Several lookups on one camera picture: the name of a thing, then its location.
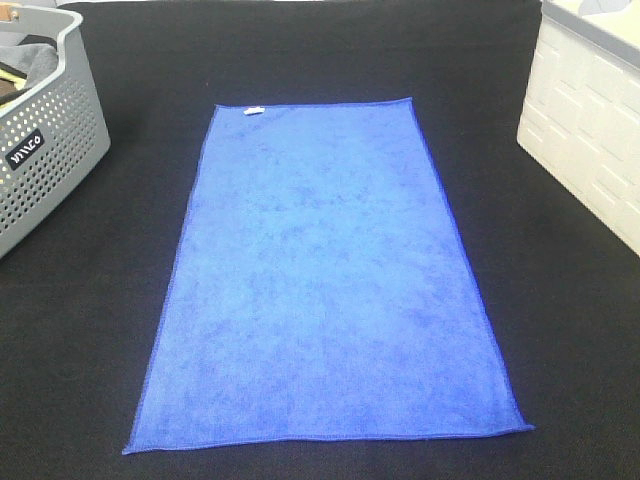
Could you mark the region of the yellow and black cloth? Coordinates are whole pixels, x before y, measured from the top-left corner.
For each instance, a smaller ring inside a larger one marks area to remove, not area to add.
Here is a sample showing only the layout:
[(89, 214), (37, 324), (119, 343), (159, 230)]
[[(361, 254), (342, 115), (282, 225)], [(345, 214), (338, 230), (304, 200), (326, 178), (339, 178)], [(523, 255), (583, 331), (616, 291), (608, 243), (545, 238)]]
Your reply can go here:
[(2, 63), (0, 105), (5, 108), (22, 95), (25, 90), (27, 75), (8, 64)]

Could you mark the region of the white plastic storage crate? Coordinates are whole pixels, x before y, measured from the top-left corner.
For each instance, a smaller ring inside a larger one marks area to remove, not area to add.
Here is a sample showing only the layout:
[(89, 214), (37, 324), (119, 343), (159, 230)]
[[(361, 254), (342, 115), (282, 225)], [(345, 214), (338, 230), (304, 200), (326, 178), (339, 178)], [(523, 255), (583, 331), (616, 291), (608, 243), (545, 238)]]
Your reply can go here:
[(639, 249), (639, 4), (545, 1), (519, 145)]

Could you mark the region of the grey perforated plastic basket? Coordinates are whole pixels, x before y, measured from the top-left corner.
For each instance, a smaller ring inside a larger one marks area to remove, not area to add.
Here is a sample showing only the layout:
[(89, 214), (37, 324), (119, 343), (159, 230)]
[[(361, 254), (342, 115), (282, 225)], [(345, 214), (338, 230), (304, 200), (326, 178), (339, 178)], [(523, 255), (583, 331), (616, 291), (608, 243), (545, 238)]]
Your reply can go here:
[(6, 4), (4, 31), (55, 41), (54, 72), (1, 110), (1, 252), (36, 228), (107, 153), (110, 138), (81, 14)]

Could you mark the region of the blue microfiber towel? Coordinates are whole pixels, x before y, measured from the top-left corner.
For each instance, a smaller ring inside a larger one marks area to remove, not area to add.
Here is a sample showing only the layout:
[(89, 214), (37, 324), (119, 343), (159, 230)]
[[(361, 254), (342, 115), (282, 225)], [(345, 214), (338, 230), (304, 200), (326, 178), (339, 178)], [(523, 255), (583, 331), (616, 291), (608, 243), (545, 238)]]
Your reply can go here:
[(528, 429), (411, 100), (218, 106), (126, 452)]

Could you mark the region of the grey towel in basket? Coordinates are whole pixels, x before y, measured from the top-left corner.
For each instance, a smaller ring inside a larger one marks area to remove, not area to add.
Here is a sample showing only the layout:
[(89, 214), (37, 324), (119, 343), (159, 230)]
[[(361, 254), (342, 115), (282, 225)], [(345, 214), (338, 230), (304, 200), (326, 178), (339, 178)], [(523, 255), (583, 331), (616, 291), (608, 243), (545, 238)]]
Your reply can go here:
[(1, 47), (1, 70), (25, 81), (27, 87), (39, 83), (58, 67), (56, 49), (45, 43)]

